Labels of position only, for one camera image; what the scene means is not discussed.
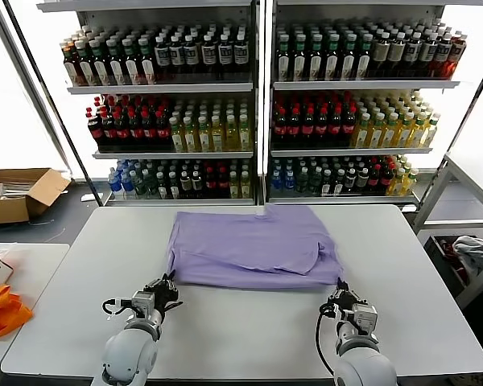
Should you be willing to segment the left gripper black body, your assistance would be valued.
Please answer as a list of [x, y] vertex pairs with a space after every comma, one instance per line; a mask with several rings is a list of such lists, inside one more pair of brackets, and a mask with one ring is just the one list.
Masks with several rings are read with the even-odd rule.
[[169, 298], [169, 290], [155, 290], [155, 282], [145, 285], [144, 290], [154, 294], [154, 308], [160, 313], [165, 314], [169, 310], [180, 306], [182, 302], [177, 300], [171, 300]]

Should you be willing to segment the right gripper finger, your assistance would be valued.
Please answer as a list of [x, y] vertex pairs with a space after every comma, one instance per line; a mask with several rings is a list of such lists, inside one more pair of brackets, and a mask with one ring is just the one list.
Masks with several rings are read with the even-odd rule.
[[332, 291], [332, 293], [327, 298], [327, 303], [329, 305], [340, 305], [341, 295], [343, 292], [343, 281], [338, 281], [336, 284], [336, 288]]
[[365, 299], [357, 295], [348, 284], [345, 284], [344, 304], [354, 306], [356, 304], [365, 305]]

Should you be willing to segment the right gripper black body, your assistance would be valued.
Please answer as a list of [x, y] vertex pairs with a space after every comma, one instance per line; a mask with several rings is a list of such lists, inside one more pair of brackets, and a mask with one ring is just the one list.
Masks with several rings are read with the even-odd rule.
[[340, 299], [328, 299], [325, 304], [320, 307], [320, 314], [323, 317], [335, 319], [337, 316], [341, 316], [345, 320], [345, 316], [348, 312], [353, 311], [353, 306], [364, 305], [365, 302], [359, 301], [347, 301]]

